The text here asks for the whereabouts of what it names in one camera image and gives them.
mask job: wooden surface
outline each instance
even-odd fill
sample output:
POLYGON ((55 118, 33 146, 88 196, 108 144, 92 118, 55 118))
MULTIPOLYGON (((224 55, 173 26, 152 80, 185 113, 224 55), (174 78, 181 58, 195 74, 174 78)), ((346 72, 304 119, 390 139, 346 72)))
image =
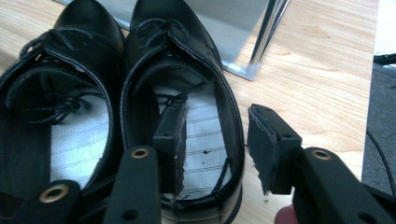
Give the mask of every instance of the wooden surface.
MULTIPOLYGON (((290 0, 253 82, 226 73, 245 134, 251 104, 273 108, 304 147, 336 152, 360 178, 378 0, 290 0)), ((0 0, 0 73, 21 47, 52 27, 64 7, 49 0, 0 0)), ((248 61, 254 35, 238 62, 248 61)), ((247 156, 244 199, 234 223, 273 223, 290 196, 264 197, 247 156)))

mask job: dress shoe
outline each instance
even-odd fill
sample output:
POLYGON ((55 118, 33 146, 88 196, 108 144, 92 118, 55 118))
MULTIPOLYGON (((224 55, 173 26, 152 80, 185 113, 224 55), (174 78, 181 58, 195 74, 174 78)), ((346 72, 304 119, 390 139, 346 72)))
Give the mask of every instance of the dress shoe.
POLYGON ((163 216, 230 223, 242 198, 244 137, 210 35, 182 0, 138 0, 125 53, 123 144, 159 151, 163 216))
POLYGON ((52 180, 82 188, 120 162, 124 37, 96 1, 67 6, 0 78, 0 191, 26 199, 52 180))

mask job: shoe insole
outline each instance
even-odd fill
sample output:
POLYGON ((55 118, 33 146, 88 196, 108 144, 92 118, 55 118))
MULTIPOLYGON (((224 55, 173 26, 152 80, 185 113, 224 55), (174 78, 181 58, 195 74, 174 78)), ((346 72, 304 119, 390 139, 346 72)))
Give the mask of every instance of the shoe insole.
MULTIPOLYGON (((155 86, 154 91, 156 94, 180 93, 169 86, 155 86)), ((210 194, 218 183, 227 158, 213 83, 209 82, 190 93, 187 106, 184 188, 179 194, 180 200, 197 199, 210 194)), ((222 186, 230 178, 231 171, 228 167, 222 186)))
POLYGON ((84 188, 104 153, 109 125, 103 99, 82 100, 76 113, 51 128, 50 180, 71 179, 84 188))

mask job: metal grommet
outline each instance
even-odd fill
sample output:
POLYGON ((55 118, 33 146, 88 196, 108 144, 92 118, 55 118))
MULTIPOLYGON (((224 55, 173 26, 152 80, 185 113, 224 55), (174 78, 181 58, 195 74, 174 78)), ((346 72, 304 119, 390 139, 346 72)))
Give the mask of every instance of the metal grommet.
POLYGON ((131 153, 131 156, 136 159, 145 158, 149 155, 149 151, 145 148, 139 148, 131 153))
POLYGON ((324 160, 324 161, 330 160, 332 158, 332 155, 330 155, 328 152, 320 150, 320 149, 313 150, 312 155, 314 155, 314 157, 324 160))
POLYGON ((58 184, 46 189, 38 199, 42 203, 53 203, 62 199, 68 192, 69 187, 66 184, 58 184))

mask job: cable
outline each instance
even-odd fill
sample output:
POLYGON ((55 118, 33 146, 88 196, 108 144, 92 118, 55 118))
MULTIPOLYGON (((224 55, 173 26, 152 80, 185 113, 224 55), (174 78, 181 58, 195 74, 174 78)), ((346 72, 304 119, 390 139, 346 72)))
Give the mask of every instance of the cable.
POLYGON ((367 129, 366 130, 367 135, 370 137, 370 139, 373 141, 379 155, 381 156, 382 162, 384 162, 385 165, 385 169, 387 170, 388 173, 388 179, 389 179, 389 183, 390 183, 390 189, 392 190, 392 195, 393 198, 396 198, 396 186, 395 186, 395 182, 393 180, 393 175, 392 175, 392 171, 390 170, 387 158, 385 158, 385 154, 384 151, 382 150, 381 146, 378 144, 378 142, 375 140, 375 138, 373 137, 373 135, 370 133, 370 131, 367 129))

